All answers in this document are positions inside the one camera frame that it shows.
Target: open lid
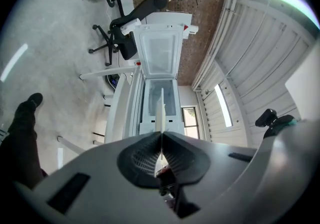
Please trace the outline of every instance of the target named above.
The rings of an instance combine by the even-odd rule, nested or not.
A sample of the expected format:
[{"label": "open lid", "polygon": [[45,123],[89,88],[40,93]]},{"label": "open lid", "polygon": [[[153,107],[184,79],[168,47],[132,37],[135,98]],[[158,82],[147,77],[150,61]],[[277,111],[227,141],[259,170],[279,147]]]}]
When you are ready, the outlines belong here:
[{"label": "open lid", "polygon": [[176,78],[184,26],[144,24],[134,30],[134,39],[146,78]]}]

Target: black office chair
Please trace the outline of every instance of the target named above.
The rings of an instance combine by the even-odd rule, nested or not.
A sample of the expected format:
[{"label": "black office chair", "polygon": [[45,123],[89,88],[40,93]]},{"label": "black office chair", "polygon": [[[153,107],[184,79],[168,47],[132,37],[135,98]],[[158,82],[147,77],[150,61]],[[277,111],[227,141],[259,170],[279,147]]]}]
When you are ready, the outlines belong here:
[{"label": "black office chair", "polygon": [[102,48],[109,48],[109,63],[106,66],[112,65],[112,53],[117,53],[119,50],[124,60],[128,60],[137,52],[134,34],[131,32],[128,35],[123,35],[120,27],[134,19],[143,20],[147,15],[164,8],[167,5],[167,0],[144,0],[142,1],[129,15],[117,18],[110,24],[108,33],[110,37],[104,32],[99,25],[93,25],[93,29],[99,29],[100,33],[106,40],[106,44],[96,49],[89,49],[92,54]]}]

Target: black pants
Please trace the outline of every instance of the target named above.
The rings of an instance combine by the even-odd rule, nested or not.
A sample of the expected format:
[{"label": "black pants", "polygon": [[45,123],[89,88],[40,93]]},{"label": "black pants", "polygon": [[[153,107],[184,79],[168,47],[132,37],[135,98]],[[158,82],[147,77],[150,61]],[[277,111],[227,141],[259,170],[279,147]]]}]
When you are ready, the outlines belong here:
[{"label": "black pants", "polygon": [[23,102],[14,114],[9,135],[0,146],[1,176],[20,182],[32,189],[46,173],[41,170],[34,130],[35,105]]}]

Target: black shoe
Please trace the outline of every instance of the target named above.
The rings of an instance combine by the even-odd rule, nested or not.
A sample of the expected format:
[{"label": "black shoe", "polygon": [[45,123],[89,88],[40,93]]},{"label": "black shoe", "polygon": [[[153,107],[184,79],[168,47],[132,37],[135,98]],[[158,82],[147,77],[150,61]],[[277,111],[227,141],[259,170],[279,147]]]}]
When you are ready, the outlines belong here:
[{"label": "black shoe", "polygon": [[28,102],[32,102],[37,108],[41,103],[44,97],[40,93],[35,93],[28,98]]}]

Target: gray floor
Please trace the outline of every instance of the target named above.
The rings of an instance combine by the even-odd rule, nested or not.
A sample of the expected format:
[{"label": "gray floor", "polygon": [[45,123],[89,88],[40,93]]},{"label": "gray floor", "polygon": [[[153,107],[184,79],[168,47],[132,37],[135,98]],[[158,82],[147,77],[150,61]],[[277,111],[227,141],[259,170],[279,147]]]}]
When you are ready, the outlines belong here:
[{"label": "gray floor", "polygon": [[[0,127],[9,127],[19,103],[34,92],[42,93],[35,130],[40,164],[49,174],[58,168],[58,135],[85,149],[93,140],[102,140],[92,132],[104,134],[108,109],[102,95],[111,90],[102,77],[81,81],[78,76],[105,68],[104,51],[90,55],[88,48],[104,44],[92,25],[107,29],[106,9],[105,0],[19,0],[2,30],[0,74],[24,43],[29,48],[0,82]],[[108,9],[112,19],[118,12],[117,7]],[[117,54],[113,63],[118,66]],[[64,163],[73,157],[64,149]]]}]

